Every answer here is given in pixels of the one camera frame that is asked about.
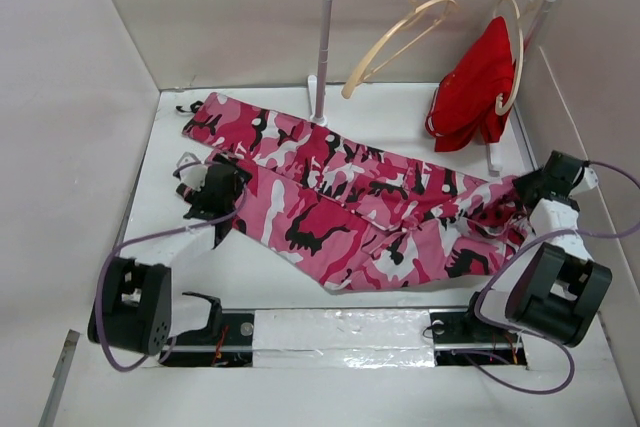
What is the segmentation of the pink camouflage trousers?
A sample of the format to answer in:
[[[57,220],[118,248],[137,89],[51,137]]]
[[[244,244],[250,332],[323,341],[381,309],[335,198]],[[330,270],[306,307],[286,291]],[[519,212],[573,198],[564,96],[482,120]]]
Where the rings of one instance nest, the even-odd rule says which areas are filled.
[[[532,233],[511,178],[478,179],[219,93],[183,134],[248,175],[233,227],[328,290],[490,276]]]

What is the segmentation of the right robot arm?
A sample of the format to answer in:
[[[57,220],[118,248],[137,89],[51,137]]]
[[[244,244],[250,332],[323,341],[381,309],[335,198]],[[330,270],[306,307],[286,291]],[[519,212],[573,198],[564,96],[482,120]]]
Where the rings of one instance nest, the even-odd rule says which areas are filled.
[[[587,163],[554,151],[543,167],[514,181],[528,221],[541,241],[508,295],[505,317],[567,347],[582,342],[612,282],[575,232],[580,213],[572,191]]]

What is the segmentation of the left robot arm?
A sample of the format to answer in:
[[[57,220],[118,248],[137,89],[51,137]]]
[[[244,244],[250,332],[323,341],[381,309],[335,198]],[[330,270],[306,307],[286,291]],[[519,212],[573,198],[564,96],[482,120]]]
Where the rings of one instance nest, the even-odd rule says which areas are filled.
[[[196,267],[232,230],[252,176],[221,156],[185,161],[174,175],[189,206],[182,224],[118,244],[99,273],[87,335],[120,372],[116,349],[166,360],[179,344],[219,342],[228,330],[220,300],[196,291]]]

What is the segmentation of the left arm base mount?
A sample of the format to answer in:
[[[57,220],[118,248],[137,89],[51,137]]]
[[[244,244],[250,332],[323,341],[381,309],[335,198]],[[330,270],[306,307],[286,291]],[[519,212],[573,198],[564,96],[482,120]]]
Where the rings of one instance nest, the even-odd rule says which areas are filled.
[[[164,367],[244,368],[253,366],[255,310],[225,309],[219,298],[186,292],[190,300],[206,302],[207,324],[177,336],[160,354]]]

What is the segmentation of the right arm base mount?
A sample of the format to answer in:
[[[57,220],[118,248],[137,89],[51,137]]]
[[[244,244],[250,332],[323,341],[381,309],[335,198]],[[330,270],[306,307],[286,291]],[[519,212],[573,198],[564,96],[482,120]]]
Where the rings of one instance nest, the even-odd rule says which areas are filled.
[[[467,306],[440,307],[429,311],[422,336],[433,344],[437,367],[527,366],[523,343],[505,329],[481,322],[474,313],[479,293]]]

